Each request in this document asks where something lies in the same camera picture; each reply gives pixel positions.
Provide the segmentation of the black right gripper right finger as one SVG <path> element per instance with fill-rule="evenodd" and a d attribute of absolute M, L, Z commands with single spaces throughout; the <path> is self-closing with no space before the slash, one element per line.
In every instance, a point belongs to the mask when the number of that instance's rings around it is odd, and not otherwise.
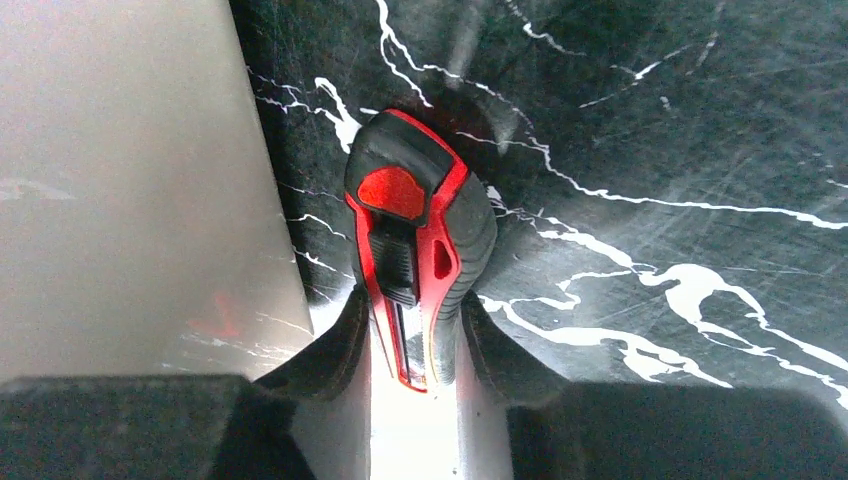
<path fill-rule="evenodd" d="M 459 446 L 467 479 L 843 479 L 847 428 L 792 391 L 573 382 L 474 293 L 461 304 Z"/>

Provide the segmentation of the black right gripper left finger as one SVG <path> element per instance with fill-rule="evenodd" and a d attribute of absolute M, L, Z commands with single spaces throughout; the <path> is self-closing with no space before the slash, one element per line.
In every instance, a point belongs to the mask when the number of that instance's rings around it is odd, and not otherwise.
<path fill-rule="evenodd" d="M 250 381 L 235 374 L 31 377 L 1 388 L 5 479 L 366 479 L 369 302 Z"/>

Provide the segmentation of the red and black utility knife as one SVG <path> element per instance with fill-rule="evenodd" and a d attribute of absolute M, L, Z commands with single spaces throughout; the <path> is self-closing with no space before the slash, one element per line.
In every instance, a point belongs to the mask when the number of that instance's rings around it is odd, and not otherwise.
<path fill-rule="evenodd" d="M 344 187 L 391 375 L 419 393 L 452 383 L 460 304 L 497 236 L 485 187 L 439 131 L 396 108 L 356 133 Z"/>

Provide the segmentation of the beige translucent plastic toolbox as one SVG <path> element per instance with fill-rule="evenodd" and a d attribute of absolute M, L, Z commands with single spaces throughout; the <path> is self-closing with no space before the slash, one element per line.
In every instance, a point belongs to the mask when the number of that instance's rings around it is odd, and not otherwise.
<path fill-rule="evenodd" d="M 2 378 L 256 378 L 313 337 L 229 3 L 3 2 Z"/>

